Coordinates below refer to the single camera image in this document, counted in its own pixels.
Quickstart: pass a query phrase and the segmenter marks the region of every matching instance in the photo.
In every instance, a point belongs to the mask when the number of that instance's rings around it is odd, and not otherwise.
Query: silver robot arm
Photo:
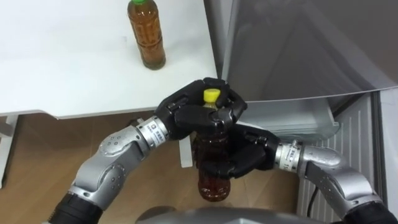
[[[168,136],[156,116],[109,135],[96,154],[81,165],[49,223],[97,223],[119,194],[127,175]]]
[[[345,223],[397,223],[365,176],[335,150],[279,144],[275,166],[314,183]]]

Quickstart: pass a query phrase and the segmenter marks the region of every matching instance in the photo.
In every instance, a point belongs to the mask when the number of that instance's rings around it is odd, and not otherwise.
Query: bottle label
[[[139,45],[150,47],[157,45],[162,40],[162,31],[158,17],[145,24],[133,23],[133,21],[131,21],[131,24]]]

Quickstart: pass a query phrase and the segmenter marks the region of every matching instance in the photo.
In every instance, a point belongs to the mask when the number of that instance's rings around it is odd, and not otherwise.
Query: green bottle cap
[[[147,0],[131,0],[135,4],[144,4]]]

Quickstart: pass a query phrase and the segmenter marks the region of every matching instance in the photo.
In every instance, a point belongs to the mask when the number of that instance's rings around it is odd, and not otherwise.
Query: metal panel
[[[336,121],[340,123],[340,130],[336,135],[328,140],[318,141],[315,145],[326,146],[340,151],[347,158],[349,164],[364,174],[372,187],[374,187],[371,115],[371,97],[370,94],[365,94],[336,117]],[[308,203],[314,189],[315,186],[309,181],[300,181],[297,214],[302,216],[307,214]],[[321,193],[315,198],[312,218],[323,222],[340,220],[326,203]]]
[[[397,7],[396,0],[235,0],[222,77],[246,101],[395,87]]]
[[[398,89],[380,92],[386,168],[387,205],[398,217]]]

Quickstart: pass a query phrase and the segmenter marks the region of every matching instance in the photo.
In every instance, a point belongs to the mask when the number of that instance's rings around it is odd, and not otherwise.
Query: black cable
[[[310,203],[308,203],[307,217],[309,217],[309,218],[311,218],[312,205],[313,205],[313,202],[315,201],[315,198],[317,197],[318,191],[319,191],[319,188],[315,187],[315,190],[313,191],[311,199],[310,199]]]

